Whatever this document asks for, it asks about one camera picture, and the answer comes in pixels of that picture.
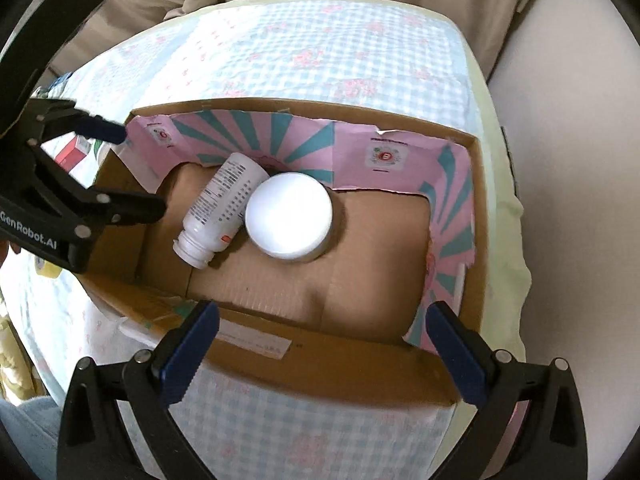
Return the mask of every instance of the yellow object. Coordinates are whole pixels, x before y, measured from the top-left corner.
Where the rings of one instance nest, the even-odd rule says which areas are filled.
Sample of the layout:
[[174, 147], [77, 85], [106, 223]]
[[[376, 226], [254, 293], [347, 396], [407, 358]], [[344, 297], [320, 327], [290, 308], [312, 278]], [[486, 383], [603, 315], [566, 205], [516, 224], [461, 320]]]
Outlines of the yellow object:
[[8, 317], [0, 317], [0, 397], [20, 400], [36, 396], [30, 364]]
[[55, 279], [60, 275], [60, 272], [62, 272], [61, 267], [54, 265], [47, 260], [43, 260], [39, 256], [36, 256], [34, 264], [36, 267], [36, 273], [44, 276], [45, 278]]

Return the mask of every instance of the cardboard box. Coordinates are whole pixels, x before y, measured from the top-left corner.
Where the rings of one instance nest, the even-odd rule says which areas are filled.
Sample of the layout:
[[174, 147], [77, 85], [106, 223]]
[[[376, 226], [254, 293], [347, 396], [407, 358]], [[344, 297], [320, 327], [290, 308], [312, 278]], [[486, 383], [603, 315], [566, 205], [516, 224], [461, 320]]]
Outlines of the cardboard box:
[[[376, 124], [447, 138], [468, 149], [475, 201], [476, 262], [468, 270], [460, 318], [478, 330], [486, 283], [486, 199], [479, 142], [457, 130], [414, 118], [344, 105], [267, 99], [224, 99], [134, 110], [152, 116], [203, 109], [286, 110], [308, 118]], [[209, 268], [192, 269], [172, 243], [182, 218], [215, 168], [175, 168], [159, 193], [164, 218], [151, 226], [107, 228], [89, 271], [92, 294], [125, 316], [162, 333], [180, 324], [170, 298], [211, 298], [223, 319], [291, 340], [282, 359], [216, 339], [207, 357], [216, 368], [281, 391], [376, 406], [447, 405], [458, 399], [440, 359], [402, 336], [424, 284], [430, 208], [420, 196], [383, 191], [332, 192], [337, 224], [331, 247], [311, 263], [262, 254], [241, 231]], [[140, 190], [113, 153], [99, 186]]]
[[55, 161], [67, 173], [75, 168], [91, 151], [91, 143], [83, 136], [76, 135], [56, 155]]

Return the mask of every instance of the red logo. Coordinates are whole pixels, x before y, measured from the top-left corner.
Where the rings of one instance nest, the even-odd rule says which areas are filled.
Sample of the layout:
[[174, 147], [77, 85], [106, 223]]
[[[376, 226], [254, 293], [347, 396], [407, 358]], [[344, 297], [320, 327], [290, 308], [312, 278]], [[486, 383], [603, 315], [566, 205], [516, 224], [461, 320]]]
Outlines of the red logo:
[[382, 160], [383, 162], [389, 162], [394, 158], [394, 154], [391, 152], [380, 152], [376, 156], [378, 160]]

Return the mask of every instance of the red box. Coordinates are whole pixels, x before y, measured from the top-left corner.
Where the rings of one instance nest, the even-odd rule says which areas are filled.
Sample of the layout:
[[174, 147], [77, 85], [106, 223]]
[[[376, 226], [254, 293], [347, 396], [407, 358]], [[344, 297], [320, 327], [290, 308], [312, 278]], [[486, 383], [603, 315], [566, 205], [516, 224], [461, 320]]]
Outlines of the red box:
[[67, 172], [75, 168], [91, 151], [91, 143], [83, 136], [76, 135], [56, 155], [55, 161]]

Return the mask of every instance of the bottle label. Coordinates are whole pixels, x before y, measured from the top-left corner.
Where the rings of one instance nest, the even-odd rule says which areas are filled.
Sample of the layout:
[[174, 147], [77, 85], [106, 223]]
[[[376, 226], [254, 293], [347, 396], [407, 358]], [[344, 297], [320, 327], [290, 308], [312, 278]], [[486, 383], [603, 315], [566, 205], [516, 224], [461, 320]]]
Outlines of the bottle label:
[[226, 161], [191, 206], [194, 218], [202, 225], [211, 218], [223, 222], [238, 215], [242, 220], [252, 191], [252, 181], [242, 178], [246, 171], [244, 165]]

